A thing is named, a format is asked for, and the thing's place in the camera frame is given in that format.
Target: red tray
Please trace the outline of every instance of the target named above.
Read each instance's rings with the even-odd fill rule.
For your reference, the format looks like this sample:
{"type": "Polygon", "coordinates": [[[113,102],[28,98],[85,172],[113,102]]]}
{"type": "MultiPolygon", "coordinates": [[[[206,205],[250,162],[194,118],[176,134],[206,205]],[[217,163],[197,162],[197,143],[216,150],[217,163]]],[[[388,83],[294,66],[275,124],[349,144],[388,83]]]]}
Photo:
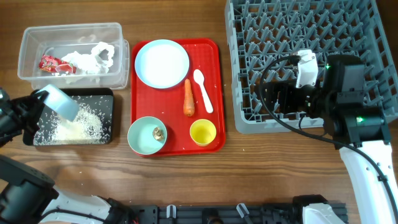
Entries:
{"type": "Polygon", "coordinates": [[[218,47],[210,39],[180,39],[174,41],[187,51],[190,59],[190,69],[187,78],[190,79],[192,85],[195,114],[192,117],[187,117],[183,114],[183,81],[172,88],[159,90],[145,85],[137,77],[136,69],[134,68],[136,56],[138,51],[150,42],[143,41],[132,49],[131,123],[144,116],[153,116],[159,118],[166,125],[167,141],[165,146],[159,152],[149,155],[149,157],[216,152],[224,146],[226,139],[218,47]],[[205,88],[214,108],[212,114],[206,112],[200,87],[193,80],[193,71],[195,69],[200,69],[205,76],[205,88]],[[190,126],[198,119],[208,119],[217,128],[216,139],[206,147],[196,145],[190,137],[190,126]]]}

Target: orange carrot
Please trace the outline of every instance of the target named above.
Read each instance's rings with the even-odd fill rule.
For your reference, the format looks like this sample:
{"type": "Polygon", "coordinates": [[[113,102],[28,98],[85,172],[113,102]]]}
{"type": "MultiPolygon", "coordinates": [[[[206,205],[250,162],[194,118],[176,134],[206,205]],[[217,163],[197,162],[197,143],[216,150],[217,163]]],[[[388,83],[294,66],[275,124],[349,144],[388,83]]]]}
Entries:
{"type": "Polygon", "coordinates": [[[185,80],[185,98],[184,98],[184,115],[192,116],[195,113],[195,105],[193,104],[193,96],[191,90],[191,82],[185,80]]]}

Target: wooden table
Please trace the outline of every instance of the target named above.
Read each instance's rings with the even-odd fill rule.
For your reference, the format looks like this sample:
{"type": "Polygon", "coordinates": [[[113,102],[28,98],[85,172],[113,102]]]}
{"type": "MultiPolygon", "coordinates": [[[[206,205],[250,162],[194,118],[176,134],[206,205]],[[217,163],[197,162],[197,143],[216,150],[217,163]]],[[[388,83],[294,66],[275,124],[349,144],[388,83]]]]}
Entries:
{"type": "MultiPolygon", "coordinates": [[[[114,91],[116,126],[111,144],[28,147],[18,137],[0,149],[1,154],[45,172],[65,190],[112,197],[126,204],[259,204],[290,202],[296,195],[322,194],[328,200],[347,203],[350,223],[359,223],[351,181],[332,145],[294,133],[243,135],[235,129],[225,0],[51,2],[15,0],[0,4],[0,85],[12,98],[32,91],[29,83],[17,77],[19,47],[27,27],[119,22],[130,46],[142,40],[208,37],[220,48],[226,85],[226,144],[215,154],[156,159],[135,155],[126,138],[130,126],[130,89],[126,88],[114,91]]],[[[398,2],[379,2],[395,59],[397,6],[398,2]]],[[[397,136],[397,123],[390,127],[392,135],[397,136]]],[[[322,130],[310,132],[321,134],[322,130]]],[[[397,138],[392,145],[398,147],[397,138]]],[[[397,154],[394,168],[398,170],[397,154]]]]}

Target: red snack package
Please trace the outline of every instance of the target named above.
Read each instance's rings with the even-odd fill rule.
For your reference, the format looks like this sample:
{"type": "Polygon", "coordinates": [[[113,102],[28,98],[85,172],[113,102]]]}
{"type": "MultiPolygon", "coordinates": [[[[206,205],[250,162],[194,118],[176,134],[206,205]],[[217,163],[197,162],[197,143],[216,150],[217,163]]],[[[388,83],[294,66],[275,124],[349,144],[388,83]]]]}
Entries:
{"type": "Polygon", "coordinates": [[[49,55],[43,55],[39,63],[39,69],[46,72],[57,73],[53,75],[76,73],[76,67],[72,64],[49,55]]]}

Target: gray dish rack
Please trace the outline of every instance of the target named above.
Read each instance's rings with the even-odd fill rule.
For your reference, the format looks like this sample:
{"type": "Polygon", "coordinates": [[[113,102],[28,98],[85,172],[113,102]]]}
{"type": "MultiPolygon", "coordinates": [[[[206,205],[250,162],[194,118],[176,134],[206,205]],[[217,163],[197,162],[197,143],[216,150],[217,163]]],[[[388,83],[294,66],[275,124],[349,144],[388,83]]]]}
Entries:
{"type": "MultiPolygon", "coordinates": [[[[366,63],[365,105],[379,105],[388,122],[398,118],[398,77],[375,0],[227,0],[226,32],[232,63],[236,129],[243,134],[289,131],[267,114],[254,87],[275,59],[312,49],[322,81],[326,57],[356,55],[366,63]]],[[[273,67],[267,82],[296,79],[286,62],[273,67]]],[[[298,127],[300,113],[279,114],[298,127]]],[[[303,128],[323,120],[304,118],[303,128]]]]}

